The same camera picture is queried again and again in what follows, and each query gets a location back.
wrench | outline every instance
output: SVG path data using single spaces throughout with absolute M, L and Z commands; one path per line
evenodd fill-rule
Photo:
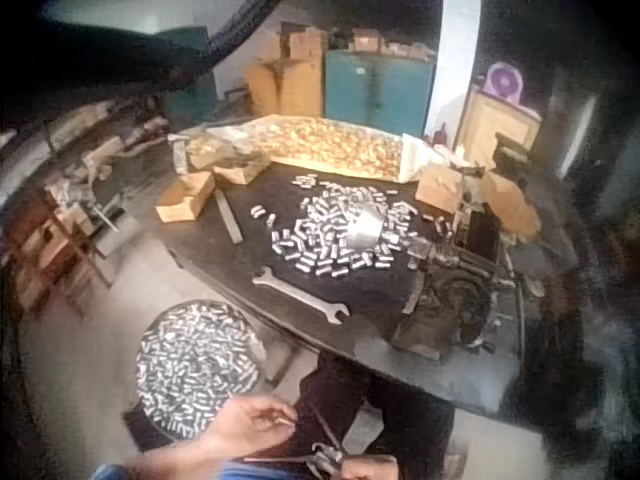
M 274 277 L 273 272 L 269 267 L 262 267 L 262 275 L 254 277 L 253 283 L 254 285 L 268 285 L 271 288 L 280 290 L 282 293 L 320 310 L 327 316 L 329 323 L 333 323 L 334 325 L 342 325 L 342 322 L 336 316 L 338 312 L 344 313 L 347 317 L 350 315 L 349 309 L 344 303 L 327 303 L 324 300 L 320 300 L 318 297 L 314 297 L 310 293 L 300 290 L 298 287 L 294 287 L 290 283 Z

blue sleeve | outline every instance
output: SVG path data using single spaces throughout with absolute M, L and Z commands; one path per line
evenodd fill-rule
M 131 480 L 131 476 L 121 465 L 102 465 L 93 474 L 91 480 Z
M 228 463 L 222 469 L 220 480 L 309 480 L 309 477 L 286 470 L 277 470 L 243 463 Z

cabinet door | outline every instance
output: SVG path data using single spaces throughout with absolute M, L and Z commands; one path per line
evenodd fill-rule
M 369 125 L 367 108 L 371 60 L 348 52 L 328 52 L 325 65 L 325 116 L 332 120 Z
M 422 137 L 431 97 L 433 64 L 412 58 L 380 56 L 370 88 L 371 126 Z

white pillar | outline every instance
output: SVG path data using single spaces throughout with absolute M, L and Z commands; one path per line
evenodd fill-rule
M 438 64 L 425 135 L 447 124 L 452 147 L 462 118 L 476 56 L 482 0 L 443 0 Z

concrete floor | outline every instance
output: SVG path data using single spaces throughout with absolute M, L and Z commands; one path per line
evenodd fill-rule
M 60 478 L 87 478 L 102 463 L 136 454 L 120 415 L 136 402 L 134 359 L 142 333 L 176 303 L 222 300 L 177 268 L 162 244 L 140 232 L 134 220 L 125 216 L 119 227 L 120 234 L 109 232 L 98 242 L 108 255 L 101 265 L 113 279 L 112 288 L 104 289 L 86 272 L 74 272 L 80 276 L 75 293 L 84 318 L 62 299 L 52 298 L 40 322 L 23 326 L 27 388 Z M 267 368 L 288 359 L 276 393 L 295 400 L 299 380 L 313 370 L 317 357 L 305 350 L 291 357 L 285 339 L 255 325 L 267 346 Z M 375 412 L 363 410 L 345 445 L 360 452 L 381 427 Z M 457 411 L 452 439 L 469 448 L 465 480 L 547 476 L 538 434 Z

